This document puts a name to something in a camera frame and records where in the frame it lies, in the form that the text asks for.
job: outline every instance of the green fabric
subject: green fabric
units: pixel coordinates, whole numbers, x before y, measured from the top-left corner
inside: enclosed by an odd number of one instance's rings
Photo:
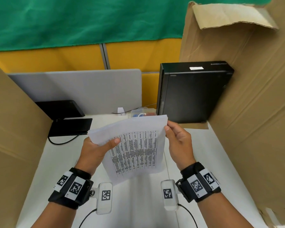
[[[191,0],[0,0],[0,51],[181,38]],[[194,0],[254,3],[270,0]]]

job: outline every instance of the gray partition panel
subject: gray partition panel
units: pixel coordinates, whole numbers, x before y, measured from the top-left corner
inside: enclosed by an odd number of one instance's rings
[[[139,69],[11,73],[8,76],[34,101],[74,100],[83,112],[107,114],[118,107],[142,106]]]

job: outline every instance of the desk surface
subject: desk surface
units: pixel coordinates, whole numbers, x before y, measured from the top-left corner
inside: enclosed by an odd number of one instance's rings
[[[93,115],[91,117],[93,118],[91,129],[127,118],[127,116],[118,115]],[[267,227],[211,127],[209,130],[187,130],[192,135],[196,159],[216,175],[224,195],[254,227]],[[85,137],[79,136],[74,141],[61,146],[52,145],[47,141],[19,216],[17,228],[30,228],[42,213],[57,180],[78,160]],[[53,142],[65,142],[70,138],[68,136],[56,137],[53,138]],[[167,179],[177,181],[181,178],[176,164],[170,157],[167,139],[163,161],[162,172],[141,175],[114,186],[112,212],[107,215],[91,214],[83,223],[82,228],[194,227],[192,218],[183,208],[176,212],[169,212],[163,207],[160,182]],[[95,187],[101,182],[110,181],[103,165],[97,168],[92,180]],[[182,195],[179,195],[179,201],[191,211],[199,228],[207,227],[195,202],[187,203]],[[84,217],[95,208],[96,199],[90,199],[81,206],[72,228],[78,228]]]

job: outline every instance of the cardboard box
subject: cardboard box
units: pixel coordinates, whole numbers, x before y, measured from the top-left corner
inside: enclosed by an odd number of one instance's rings
[[[285,0],[189,3],[180,62],[235,73],[209,122],[269,226],[285,225]]]
[[[0,228],[16,226],[51,124],[0,69]]]

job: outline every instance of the black computer tower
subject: black computer tower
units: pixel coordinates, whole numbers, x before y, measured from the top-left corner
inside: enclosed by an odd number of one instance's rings
[[[206,122],[233,73],[225,61],[160,64],[157,115],[178,123]]]

